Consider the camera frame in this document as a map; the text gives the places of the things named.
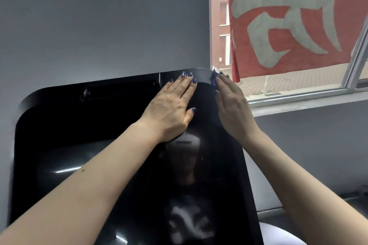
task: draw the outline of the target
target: reflective black surface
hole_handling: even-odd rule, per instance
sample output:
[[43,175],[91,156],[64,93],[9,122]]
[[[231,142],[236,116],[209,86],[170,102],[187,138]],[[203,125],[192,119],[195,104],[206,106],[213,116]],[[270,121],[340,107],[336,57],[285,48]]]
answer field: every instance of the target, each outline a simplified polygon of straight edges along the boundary
[[[16,126],[11,222],[143,113],[180,71],[41,89]],[[128,183],[96,244],[263,244],[241,146],[221,126],[211,71],[187,131],[158,145]]]

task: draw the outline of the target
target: red banner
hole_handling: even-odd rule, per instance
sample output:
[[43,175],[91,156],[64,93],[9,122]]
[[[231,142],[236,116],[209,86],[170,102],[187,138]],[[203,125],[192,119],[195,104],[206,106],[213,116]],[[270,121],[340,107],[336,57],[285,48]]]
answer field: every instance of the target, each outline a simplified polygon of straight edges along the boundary
[[240,78],[348,63],[367,0],[229,0],[232,74]]

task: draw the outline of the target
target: hand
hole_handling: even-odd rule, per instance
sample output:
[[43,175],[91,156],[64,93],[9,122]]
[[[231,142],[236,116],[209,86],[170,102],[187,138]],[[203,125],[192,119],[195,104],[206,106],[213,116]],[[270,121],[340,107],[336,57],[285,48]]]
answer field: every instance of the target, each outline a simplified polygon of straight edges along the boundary
[[167,142],[184,133],[196,108],[186,110],[197,87],[193,75],[182,73],[174,82],[169,81],[154,97],[137,121],[151,128],[159,142]]
[[220,121],[225,130],[243,144],[260,132],[248,101],[239,86],[224,74],[220,73],[216,82],[219,90],[216,103]]

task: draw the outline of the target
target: chinese character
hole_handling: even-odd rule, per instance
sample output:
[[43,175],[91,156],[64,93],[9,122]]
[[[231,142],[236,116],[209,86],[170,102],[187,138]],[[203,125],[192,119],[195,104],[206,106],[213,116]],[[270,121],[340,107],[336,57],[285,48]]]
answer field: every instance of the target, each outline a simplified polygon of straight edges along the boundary
[[335,0],[234,0],[232,15],[239,18],[244,13],[260,7],[290,6],[285,18],[277,19],[264,12],[257,16],[248,26],[248,34],[259,63],[272,68],[281,57],[290,50],[275,52],[268,38],[269,29],[289,29],[293,37],[305,48],[314,53],[328,53],[315,43],[308,35],[302,22],[301,9],[319,10],[322,8],[324,30],[334,47],[341,51],[334,23]]

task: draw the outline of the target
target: window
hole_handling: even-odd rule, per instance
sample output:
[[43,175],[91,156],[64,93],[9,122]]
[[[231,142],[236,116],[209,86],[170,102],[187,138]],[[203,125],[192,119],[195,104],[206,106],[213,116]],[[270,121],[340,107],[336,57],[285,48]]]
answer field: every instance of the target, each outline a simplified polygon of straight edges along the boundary
[[368,88],[368,6],[320,1],[211,0],[213,66],[250,101]]

